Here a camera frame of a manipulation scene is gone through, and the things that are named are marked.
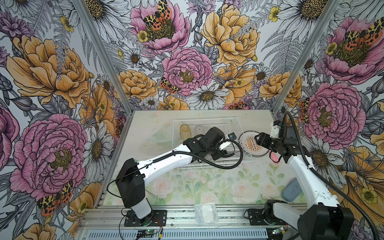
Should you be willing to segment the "orange sunburst white plate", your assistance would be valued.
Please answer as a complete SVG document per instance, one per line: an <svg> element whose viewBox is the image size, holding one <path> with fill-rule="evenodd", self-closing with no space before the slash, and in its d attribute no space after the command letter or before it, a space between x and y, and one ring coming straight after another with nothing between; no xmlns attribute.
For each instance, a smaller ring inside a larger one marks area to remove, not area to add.
<svg viewBox="0 0 384 240"><path fill-rule="evenodd" d="M269 153L269 150L259 146L255 137L259 135L257 131L245 131L239 137L239 143L242 149L252 157L263 157Z"/></svg>

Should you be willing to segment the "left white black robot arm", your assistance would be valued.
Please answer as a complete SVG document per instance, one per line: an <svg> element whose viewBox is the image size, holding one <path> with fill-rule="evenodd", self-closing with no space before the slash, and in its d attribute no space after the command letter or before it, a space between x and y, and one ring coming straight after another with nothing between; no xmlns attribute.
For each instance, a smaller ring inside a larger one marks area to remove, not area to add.
<svg viewBox="0 0 384 240"><path fill-rule="evenodd" d="M212 127L205 135L189 138L155 158L140 162L133 158L126 160L115 180L124 207L131 209L139 225L147 225L154 218L154 211L146 197L146 185L175 168L198 160L207 162L206 156L217 160L226 153L221 146L225 139L220 129Z"/></svg>

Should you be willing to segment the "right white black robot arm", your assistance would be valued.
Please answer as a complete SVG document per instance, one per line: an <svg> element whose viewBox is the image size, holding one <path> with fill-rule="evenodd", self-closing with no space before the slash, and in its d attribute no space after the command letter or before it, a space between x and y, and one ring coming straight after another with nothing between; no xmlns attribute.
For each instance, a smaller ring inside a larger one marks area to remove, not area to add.
<svg viewBox="0 0 384 240"><path fill-rule="evenodd" d="M295 174L308 205L305 212L300 212L283 201L268 200L264 207L264 220L269 224L277 220L287 223L303 240L348 239L354 222L353 213L341 207L337 197L328 190L328 185L316 176L309 155L301 155L298 145L272 138L266 133L260 133L255 140L259 146L281 155Z"/></svg>

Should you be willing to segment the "pink flat object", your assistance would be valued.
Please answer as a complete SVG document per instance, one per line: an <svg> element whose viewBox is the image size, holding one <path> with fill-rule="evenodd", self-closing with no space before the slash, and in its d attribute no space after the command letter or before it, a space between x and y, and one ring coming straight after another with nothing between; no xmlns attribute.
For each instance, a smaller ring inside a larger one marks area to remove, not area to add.
<svg viewBox="0 0 384 240"><path fill-rule="evenodd" d="M269 158L270 158L270 160L273 162L273 163L275 163L275 164L279 164L280 163L280 159L277 157L277 155L274 153L274 152L272 152L272 151L270 151L270 153L269 153Z"/></svg>

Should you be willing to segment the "clear glass tumbler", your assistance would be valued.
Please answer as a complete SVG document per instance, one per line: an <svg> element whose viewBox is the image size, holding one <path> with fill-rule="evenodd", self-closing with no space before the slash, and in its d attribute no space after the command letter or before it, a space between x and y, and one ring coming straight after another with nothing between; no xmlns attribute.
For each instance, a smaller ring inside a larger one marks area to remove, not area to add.
<svg viewBox="0 0 384 240"><path fill-rule="evenodd" d="M196 125L194 131L195 136L204 135L206 133L206 129L203 125Z"/></svg>

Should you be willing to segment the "yellow glass tumbler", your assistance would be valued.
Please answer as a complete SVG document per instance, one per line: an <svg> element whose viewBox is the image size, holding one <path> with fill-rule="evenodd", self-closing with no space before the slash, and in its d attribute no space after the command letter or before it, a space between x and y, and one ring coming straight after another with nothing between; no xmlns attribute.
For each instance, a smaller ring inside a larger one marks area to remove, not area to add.
<svg viewBox="0 0 384 240"><path fill-rule="evenodd" d="M180 139L185 141L192 137L190 126L187 124L182 124L180 126Z"/></svg>

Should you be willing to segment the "clear plastic bag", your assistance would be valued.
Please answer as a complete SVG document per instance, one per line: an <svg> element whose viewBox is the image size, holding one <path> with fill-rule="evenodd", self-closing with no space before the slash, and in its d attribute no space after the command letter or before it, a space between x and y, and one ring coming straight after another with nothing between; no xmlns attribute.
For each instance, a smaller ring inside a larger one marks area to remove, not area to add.
<svg viewBox="0 0 384 240"><path fill-rule="evenodd" d="M209 225L219 222L219 216L215 202L194 205L197 225Z"/></svg>

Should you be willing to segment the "green circuit board right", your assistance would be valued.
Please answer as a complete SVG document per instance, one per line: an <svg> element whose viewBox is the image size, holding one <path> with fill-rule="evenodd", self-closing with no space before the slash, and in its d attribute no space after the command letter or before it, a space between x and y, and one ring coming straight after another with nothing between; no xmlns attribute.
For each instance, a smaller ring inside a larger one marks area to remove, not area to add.
<svg viewBox="0 0 384 240"><path fill-rule="evenodd" d="M280 227L280 228L277 228L277 229L274 229L271 234L272 235L280 235L280 234L284 234L286 232L285 228L284 227Z"/></svg>

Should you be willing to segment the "green circuit board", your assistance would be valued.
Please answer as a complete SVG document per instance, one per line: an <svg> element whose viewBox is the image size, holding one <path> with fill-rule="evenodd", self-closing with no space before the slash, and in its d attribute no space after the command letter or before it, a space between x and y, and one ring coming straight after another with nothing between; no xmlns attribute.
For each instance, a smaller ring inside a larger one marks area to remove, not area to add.
<svg viewBox="0 0 384 240"><path fill-rule="evenodd" d="M155 231L155 230L140 230L137 233L136 238L153 238L157 236L160 233L160 231Z"/></svg>
<svg viewBox="0 0 384 240"><path fill-rule="evenodd" d="M286 232L285 228L284 227L280 227L280 228L277 228L277 229L274 229L271 234L272 235L280 235L280 234L284 234Z"/></svg>

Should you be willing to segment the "green circuit board left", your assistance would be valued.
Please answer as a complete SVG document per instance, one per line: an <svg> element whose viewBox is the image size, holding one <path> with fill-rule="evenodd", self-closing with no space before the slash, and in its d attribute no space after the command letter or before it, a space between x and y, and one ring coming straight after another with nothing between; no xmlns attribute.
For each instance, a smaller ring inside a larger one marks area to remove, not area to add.
<svg viewBox="0 0 384 240"><path fill-rule="evenodd" d="M153 238L157 236L160 233L160 231L155 231L155 230L140 230L137 233L136 238Z"/></svg>

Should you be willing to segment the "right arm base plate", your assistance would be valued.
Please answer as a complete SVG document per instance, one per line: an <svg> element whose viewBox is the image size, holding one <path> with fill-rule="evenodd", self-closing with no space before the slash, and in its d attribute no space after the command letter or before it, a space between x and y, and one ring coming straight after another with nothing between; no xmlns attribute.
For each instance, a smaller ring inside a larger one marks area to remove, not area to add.
<svg viewBox="0 0 384 240"><path fill-rule="evenodd" d="M248 209L245 212L245 216L249 220L251 226L269 225L264 217L264 209Z"/></svg>

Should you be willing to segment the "aluminium front rail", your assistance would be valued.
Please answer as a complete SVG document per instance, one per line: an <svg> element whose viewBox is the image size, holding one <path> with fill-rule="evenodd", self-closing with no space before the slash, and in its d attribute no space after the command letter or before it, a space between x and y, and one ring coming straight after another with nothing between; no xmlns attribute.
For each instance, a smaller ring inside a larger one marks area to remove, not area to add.
<svg viewBox="0 0 384 240"><path fill-rule="evenodd" d="M153 206L153 210L166 210L167 220L164 229L192 228L250 228L249 221L244 218L248 209L262 209L264 205L218 205L216 206L219 221L215 224L201 225L196 222L195 209L189 206ZM80 230L116 230L124 229L123 214L128 210L122 206L101 206L86 212Z"/></svg>

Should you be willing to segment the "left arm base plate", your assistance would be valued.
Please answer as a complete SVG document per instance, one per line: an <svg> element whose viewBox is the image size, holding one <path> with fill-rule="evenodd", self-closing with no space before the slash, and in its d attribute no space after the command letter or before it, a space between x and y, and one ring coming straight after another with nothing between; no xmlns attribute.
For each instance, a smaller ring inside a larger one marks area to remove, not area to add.
<svg viewBox="0 0 384 240"><path fill-rule="evenodd" d="M125 227L164 227L167 222L166 210L152 210L143 219L139 219L133 210L129 210L125 216Z"/></svg>

